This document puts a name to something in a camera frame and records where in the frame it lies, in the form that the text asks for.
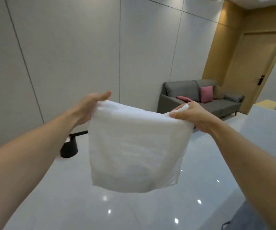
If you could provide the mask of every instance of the person's right arm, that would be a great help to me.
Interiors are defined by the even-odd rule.
[[[276,158],[196,102],[170,116],[188,120],[213,137],[247,201],[276,229]]]

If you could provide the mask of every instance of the white towel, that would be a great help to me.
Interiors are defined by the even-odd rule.
[[[93,185],[144,193],[177,184],[193,127],[168,113],[98,102],[88,128]]]

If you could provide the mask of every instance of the black door handle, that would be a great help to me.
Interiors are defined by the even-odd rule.
[[[262,75],[261,78],[254,78],[255,80],[259,80],[258,84],[257,85],[261,85],[262,84],[262,81],[264,80],[265,76]]]

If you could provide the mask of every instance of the brown pillow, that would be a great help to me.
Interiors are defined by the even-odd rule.
[[[220,86],[215,85],[214,93],[213,93],[213,99],[223,99],[226,91],[221,88]]]

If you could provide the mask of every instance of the wooden door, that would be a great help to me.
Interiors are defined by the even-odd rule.
[[[263,86],[257,78],[269,74],[275,56],[276,32],[246,33],[240,39],[223,83],[229,92],[245,95],[240,112],[250,111]]]

